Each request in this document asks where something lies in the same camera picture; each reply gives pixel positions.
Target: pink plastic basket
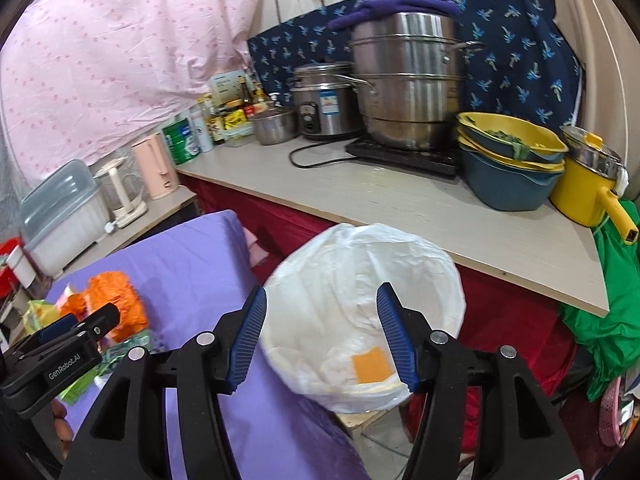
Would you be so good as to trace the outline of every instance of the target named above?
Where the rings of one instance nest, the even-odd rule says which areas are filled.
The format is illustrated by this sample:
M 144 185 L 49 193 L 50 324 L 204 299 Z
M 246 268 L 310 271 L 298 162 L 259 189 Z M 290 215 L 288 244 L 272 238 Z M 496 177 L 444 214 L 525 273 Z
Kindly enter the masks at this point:
M 619 398 L 620 377 L 611 381 L 600 401 L 598 434 L 602 443 L 608 447 L 622 447 L 624 444 L 620 435 L 620 420 L 618 418 Z

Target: navy fabric with palm trees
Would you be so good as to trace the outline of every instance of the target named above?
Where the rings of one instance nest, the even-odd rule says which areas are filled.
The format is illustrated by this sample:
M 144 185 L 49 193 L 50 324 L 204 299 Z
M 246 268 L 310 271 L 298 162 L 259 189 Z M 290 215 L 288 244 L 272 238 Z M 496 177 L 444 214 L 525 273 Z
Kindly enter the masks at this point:
M 249 39 L 254 65 L 267 92 L 292 103 L 293 69 L 326 59 L 352 60 L 349 31 L 327 22 L 361 0 L 321 7 Z M 486 50 L 466 58 L 463 109 L 520 117 L 559 131 L 572 120 L 580 67 L 553 22 L 553 0 L 452 0 L 461 13 L 460 38 Z

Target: silver screw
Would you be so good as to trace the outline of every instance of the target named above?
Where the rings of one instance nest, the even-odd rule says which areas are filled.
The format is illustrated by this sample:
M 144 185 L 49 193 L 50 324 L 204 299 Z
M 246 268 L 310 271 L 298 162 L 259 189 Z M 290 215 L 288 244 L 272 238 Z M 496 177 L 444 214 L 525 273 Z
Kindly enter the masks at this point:
M 145 356 L 145 349 L 142 348 L 142 346 L 136 346 L 135 348 L 129 350 L 129 353 L 127 355 L 132 361 L 137 361 L 138 359 L 142 359 Z
M 216 340 L 216 336 L 214 336 L 211 332 L 203 332 L 202 334 L 198 334 L 196 338 L 196 343 L 200 346 L 207 346 L 213 343 Z
M 449 336 L 440 330 L 431 332 L 430 339 L 436 343 L 436 345 L 444 345 L 449 340 Z
M 513 359 L 518 355 L 516 349 L 511 345 L 504 345 L 500 347 L 500 353 L 505 356 L 507 359 Z

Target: white tile floor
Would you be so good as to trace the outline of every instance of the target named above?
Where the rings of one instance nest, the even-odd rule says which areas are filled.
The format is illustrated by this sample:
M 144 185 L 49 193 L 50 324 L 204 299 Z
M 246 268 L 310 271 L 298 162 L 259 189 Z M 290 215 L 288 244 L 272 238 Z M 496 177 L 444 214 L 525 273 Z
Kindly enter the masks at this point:
M 413 447 L 397 408 L 366 428 L 354 439 L 353 445 L 371 480 L 401 479 Z

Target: gray-blue bowl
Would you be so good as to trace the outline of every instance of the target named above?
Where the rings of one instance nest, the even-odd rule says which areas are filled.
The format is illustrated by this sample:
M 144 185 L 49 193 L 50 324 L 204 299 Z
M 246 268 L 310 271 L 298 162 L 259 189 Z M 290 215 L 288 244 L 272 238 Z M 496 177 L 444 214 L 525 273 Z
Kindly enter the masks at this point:
M 473 140 L 473 142 L 480 144 L 480 146 L 482 146 L 483 148 L 497 153 L 498 155 L 508 156 L 509 158 L 515 159 L 513 146 L 511 146 L 510 144 L 500 142 L 490 135 L 483 134 L 475 128 L 469 127 L 467 124 L 458 123 L 458 125 L 464 130 L 467 137 Z M 522 160 L 527 160 L 529 162 L 542 162 L 543 164 L 555 164 L 557 162 L 561 162 L 565 155 L 566 154 L 563 152 L 542 155 L 541 153 L 537 153 L 532 150 L 527 153 L 527 155 Z
M 466 181 L 485 204 L 498 211 L 534 211 L 549 197 L 564 171 L 520 170 L 460 146 Z

